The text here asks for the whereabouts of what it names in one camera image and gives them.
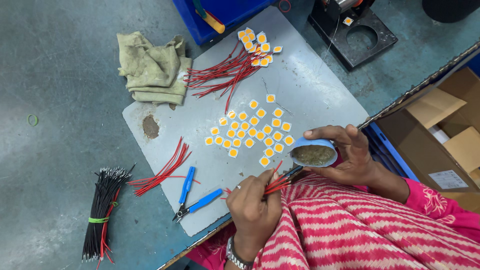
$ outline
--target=stripe pattern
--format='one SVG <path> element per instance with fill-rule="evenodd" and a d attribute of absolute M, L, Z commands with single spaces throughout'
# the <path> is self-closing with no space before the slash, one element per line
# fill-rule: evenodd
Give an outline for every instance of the stripe pattern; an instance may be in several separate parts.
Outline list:
<path fill-rule="evenodd" d="M 253 267 L 480 269 L 480 245 L 401 203 L 308 174 L 282 190 L 280 222 Z"/>

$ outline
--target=bundle of black wires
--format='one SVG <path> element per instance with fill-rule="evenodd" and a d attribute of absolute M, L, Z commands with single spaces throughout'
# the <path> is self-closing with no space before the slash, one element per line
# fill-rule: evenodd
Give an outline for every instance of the bundle of black wires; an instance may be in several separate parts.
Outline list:
<path fill-rule="evenodd" d="M 100 173 L 96 173 L 98 181 L 95 183 L 95 196 L 90 218 L 88 219 L 82 261 L 84 259 L 96 259 L 99 260 L 98 264 L 100 264 L 105 253 L 113 263 L 107 253 L 107 249 L 111 251 L 108 247 L 107 221 L 110 218 L 113 207 L 117 205 L 116 200 L 120 187 L 129 181 L 133 167 L 129 171 L 120 167 L 113 169 L 101 168 Z"/>

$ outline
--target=cloth rag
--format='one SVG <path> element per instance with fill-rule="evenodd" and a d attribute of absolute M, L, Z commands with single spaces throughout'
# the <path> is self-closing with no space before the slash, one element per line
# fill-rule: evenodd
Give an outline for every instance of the cloth rag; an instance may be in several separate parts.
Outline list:
<path fill-rule="evenodd" d="M 177 35 L 165 46 L 154 46 L 140 32 L 117 34 L 119 76 L 127 77 L 127 89 L 136 101 L 183 104 L 183 81 L 192 59 L 185 57 L 185 39 Z"/>

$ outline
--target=black wire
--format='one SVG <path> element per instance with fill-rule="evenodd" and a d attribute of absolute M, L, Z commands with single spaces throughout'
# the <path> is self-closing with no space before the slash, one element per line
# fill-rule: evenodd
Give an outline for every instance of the black wire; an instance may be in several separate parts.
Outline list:
<path fill-rule="evenodd" d="M 113 197 L 120 189 L 121 185 L 128 182 L 131 177 L 133 167 L 126 171 L 125 169 L 101 168 L 98 180 L 95 183 L 95 194 L 93 197 L 92 208 L 90 209 L 90 218 L 103 219 L 107 216 Z M 103 223 L 88 223 L 85 233 L 84 248 L 82 260 L 100 259 L 101 241 L 102 241 Z"/>

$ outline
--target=wristwatch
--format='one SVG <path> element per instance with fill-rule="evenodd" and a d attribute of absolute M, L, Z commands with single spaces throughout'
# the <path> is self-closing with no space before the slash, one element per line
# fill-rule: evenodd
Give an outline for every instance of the wristwatch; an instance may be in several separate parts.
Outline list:
<path fill-rule="evenodd" d="M 242 260 L 235 252 L 235 248 L 233 247 L 233 236 L 228 239 L 227 258 L 241 270 L 251 270 L 253 268 L 253 262 Z"/>

